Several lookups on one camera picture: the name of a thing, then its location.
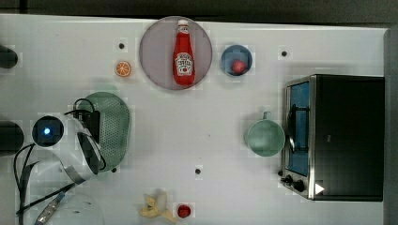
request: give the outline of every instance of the blue bowl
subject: blue bowl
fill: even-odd
[[[237,60],[246,64],[246,69],[240,74],[237,74],[232,70],[232,65]],[[241,76],[245,74],[252,67],[252,62],[252,54],[248,49],[241,45],[230,46],[222,53],[222,70],[232,76]]]

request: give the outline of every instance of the toaster oven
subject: toaster oven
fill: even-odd
[[[283,185],[315,201],[382,201],[384,96],[383,77],[289,82]]]

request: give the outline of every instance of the small red container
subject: small red container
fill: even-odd
[[[187,217],[189,217],[190,214],[191,214],[191,209],[190,209],[190,207],[189,207],[188,205],[186,205],[186,204],[181,204],[181,205],[178,207],[177,213],[178,213],[178,216],[179,216],[180,218],[187,218]]]

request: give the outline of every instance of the teal mug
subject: teal mug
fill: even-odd
[[[264,112],[262,120],[253,124],[245,136],[245,142],[255,154],[261,157],[272,157],[284,147],[283,129],[277,123],[267,119]]]

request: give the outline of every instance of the blue light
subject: blue light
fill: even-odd
[[[49,134],[50,134],[50,129],[49,129],[49,128],[45,128],[45,129],[43,130],[43,133],[44,133],[45,135],[49,135]]]

